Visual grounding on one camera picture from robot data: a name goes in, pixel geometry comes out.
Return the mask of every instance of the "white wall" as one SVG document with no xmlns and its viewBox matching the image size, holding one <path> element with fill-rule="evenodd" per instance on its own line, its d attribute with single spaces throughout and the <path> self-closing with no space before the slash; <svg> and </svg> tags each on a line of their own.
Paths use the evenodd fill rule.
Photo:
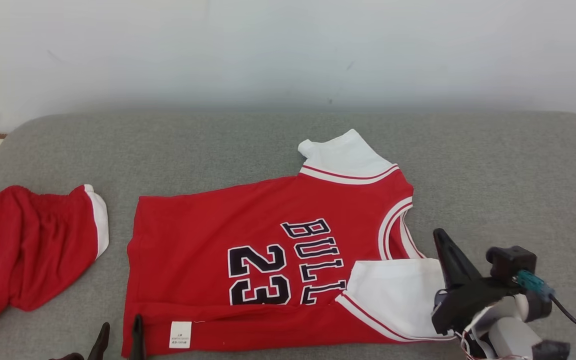
<svg viewBox="0 0 576 360">
<path fill-rule="evenodd" d="M 0 131 L 109 103 L 576 112 L 576 1 L 0 0 Z"/>
</svg>

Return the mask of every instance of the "gray fabric surface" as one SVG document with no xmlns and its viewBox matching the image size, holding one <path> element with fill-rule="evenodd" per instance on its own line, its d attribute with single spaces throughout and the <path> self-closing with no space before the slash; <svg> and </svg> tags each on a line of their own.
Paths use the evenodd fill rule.
<svg viewBox="0 0 576 360">
<path fill-rule="evenodd" d="M 414 186 L 406 217 L 426 255 L 442 227 L 482 271 L 491 246 L 537 254 L 537 273 L 576 315 L 576 114 L 98 114 L 48 116 L 0 146 L 0 191 L 22 185 L 66 194 L 89 183 L 107 203 L 110 246 L 69 289 L 34 312 L 0 315 L 0 360 L 87 355 L 110 322 L 106 359 L 119 359 L 128 280 L 126 244 L 138 196 L 212 191 L 296 174 L 297 145 L 355 128 Z M 561 312 L 532 323 L 572 343 Z M 459 360 L 457 342 L 348 344 L 242 353 L 191 352 L 165 359 Z"/>
</svg>

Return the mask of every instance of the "red fabric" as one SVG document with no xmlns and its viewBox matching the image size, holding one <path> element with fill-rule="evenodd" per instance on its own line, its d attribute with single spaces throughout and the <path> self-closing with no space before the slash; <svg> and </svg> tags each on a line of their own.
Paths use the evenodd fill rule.
<svg viewBox="0 0 576 360">
<path fill-rule="evenodd" d="M 94 262 L 98 233 L 85 187 L 70 194 L 0 192 L 0 312 L 39 308 Z"/>
<path fill-rule="evenodd" d="M 243 351 L 348 342 L 395 342 L 359 321 L 334 301 L 343 289 L 313 294 L 302 304 L 304 288 L 348 281 L 358 260 L 380 260 L 379 229 L 388 212 L 413 188 L 401 171 L 372 184 L 351 185 L 300 173 L 255 184 L 173 197 L 142 196 L 137 204 L 133 238 L 128 244 L 130 276 L 123 319 L 123 348 L 128 357 L 136 314 L 144 321 L 148 354 L 185 351 L 169 348 L 172 321 L 192 321 L 190 349 Z M 329 233 L 291 238 L 283 223 L 325 219 Z M 394 219 L 399 228 L 399 219 Z M 334 237 L 338 254 L 304 259 L 296 244 Z M 390 233 L 393 259 L 409 258 L 400 231 Z M 252 247 L 271 258 L 267 246 L 285 251 L 285 268 L 262 272 L 250 262 L 249 274 L 230 276 L 229 249 Z M 325 249 L 326 246 L 311 250 Z M 316 269 L 316 280 L 302 280 L 300 265 L 334 262 Z M 289 280 L 286 304 L 231 305 L 240 279 L 251 289 L 268 287 L 270 276 Z M 270 287 L 269 294 L 276 295 Z M 249 290 L 246 296 L 253 296 Z"/>
</svg>

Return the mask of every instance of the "white clothing label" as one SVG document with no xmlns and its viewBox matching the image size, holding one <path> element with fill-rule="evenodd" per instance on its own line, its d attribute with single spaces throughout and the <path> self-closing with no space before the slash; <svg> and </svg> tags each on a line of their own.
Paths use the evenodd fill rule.
<svg viewBox="0 0 576 360">
<path fill-rule="evenodd" d="M 192 321 L 172 321 L 170 325 L 170 349 L 190 349 Z"/>
</svg>

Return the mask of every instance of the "teal connector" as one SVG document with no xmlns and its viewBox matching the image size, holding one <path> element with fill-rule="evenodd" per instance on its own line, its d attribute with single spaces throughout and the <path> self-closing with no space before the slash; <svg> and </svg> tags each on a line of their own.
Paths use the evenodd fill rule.
<svg viewBox="0 0 576 360">
<path fill-rule="evenodd" d="M 526 270 L 520 270 L 517 273 L 517 284 L 526 290 L 532 290 L 543 301 L 551 301 L 551 295 L 555 296 L 555 289 L 548 286 L 546 281 L 541 280 L 534 273 Z"/>
</svg>

